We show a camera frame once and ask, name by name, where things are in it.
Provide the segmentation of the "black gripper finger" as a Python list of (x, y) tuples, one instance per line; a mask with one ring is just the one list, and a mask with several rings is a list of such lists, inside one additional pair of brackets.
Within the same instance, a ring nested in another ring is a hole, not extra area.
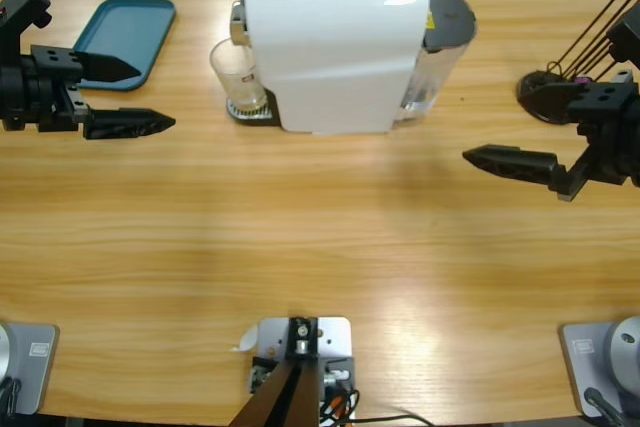
[(75, 51), (74, 56), (82, 66), (82, 80), (117, 82), (141, 74), (137, 68), (115, 56), (80, 51)]
[(519, 104), (538, 120), (568, 120), (568, 105), (585, 90), (581, 83), (548, 83), (519, 88)]
[(92, 110), (84, 121), (87, 140), (127, 139), (161, 133), (176, 123), (173, 117), (146, 108)]
[(590, 149), (586, 149), (570, 168), (561, 164), (553, 153), (503, 145), (486, 144), (466, 150), (462, 156), (492, 175), (544, 185), (555, 192), (559, 200), (566, 202), (574, 200), (596, 167), (596, 157)]

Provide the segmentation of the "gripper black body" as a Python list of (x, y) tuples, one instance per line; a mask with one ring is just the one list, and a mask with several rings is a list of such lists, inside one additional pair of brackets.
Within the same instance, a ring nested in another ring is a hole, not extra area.
[(581, 84), (568, 105), (569, 120), (587, 148), (575, 165), (589, 181), (639, 183), (639, 84)]
[(84, 54), (33, 45), (28, 54), (1, 60), (1, 123), (6, 131), (33, 124), (40, 132), (76, 131), (91, 118), (78, 84)]

